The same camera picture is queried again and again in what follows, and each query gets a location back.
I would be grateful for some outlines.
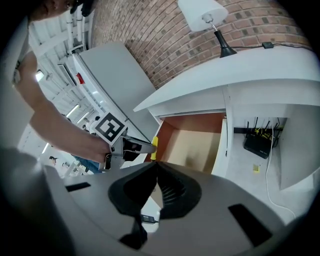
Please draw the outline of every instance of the red object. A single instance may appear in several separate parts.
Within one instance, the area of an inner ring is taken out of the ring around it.
[[[85,84],[85,81],[84,81],[84,79],[82,78],[82,76],[80,75],[80,73],[76,74],[75,76],[79,79],[80,85],[84,85],[84,84]]]

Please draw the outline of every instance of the white cable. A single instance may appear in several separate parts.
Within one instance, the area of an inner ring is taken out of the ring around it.
[[[267,193],[267,195],[268,195],[268,198],[269,198],[269,201],[271,202],[271,204],[273,204],[274,206],[277,206],[277,207],[279,207],[279,208],[282,208],[282,209],[285,209],[285,210],[289,211],[290,213],[292,213],[293,219],[296,219],[296,215],[295,215],[295,213],[294,213],[292,210],[290,210],[289,208],[284,207],[284,206],[282,206],[282,205],[279,205],[279,204],[274,203],[274,202],[271,200],[270,195],[269,195],[269,188],[268,188],[268,170],[269,170],[269,166],[270,166],[270,163],[271,163],[272,146],[273,146],[273,144],[274,144],[274,124],[273,124],[273,122],[272,122],[272,119],[271,119],[270,123],[271,123],[271,129],[272,129],[272,138],[271,138],[271,149],[270,149],[269,161],[268,161],[268,164],[267,164],[267,167],[266,167],[266,171],[265,171],[266,193]]]

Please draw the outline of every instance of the white floor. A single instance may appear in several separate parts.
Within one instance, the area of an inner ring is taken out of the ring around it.
[[[266,169],[267,159],[263,159],[243,148],[243,134],[235,134],[226,178],[255,196],[273,209],[285,224],[293,220],[293,215],[286,209],[271,204],[267,195]],[[253,165],[260,166],[260,172],[253,171]],[[291,209],[298,217],[306,213],[316,191],[280,191],[280,152],[276,147],[272,150],[271,163],[268,171],[268,187],[272,201]]]

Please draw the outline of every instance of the yellow object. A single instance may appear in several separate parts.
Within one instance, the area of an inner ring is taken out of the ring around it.
[[[259,174],[260,173],[260,166],[254,164],[253,165],[253,172],[255,174]]]
[[[158,147],[158,137],[157,136],[153,137],[152,145]],[[157,150],[155,150],[155,152],[151,154],[151,160],[155,161],[156,157],[157,157]]]

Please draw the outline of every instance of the white lamp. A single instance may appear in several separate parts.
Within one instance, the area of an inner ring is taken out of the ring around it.
[[[236,54],[224,39],[220,30],[215,27],[228,16],[228,10],[214,0],[178,0],[181,9],[191,31],[214,29],[220,47],[220,58]]]

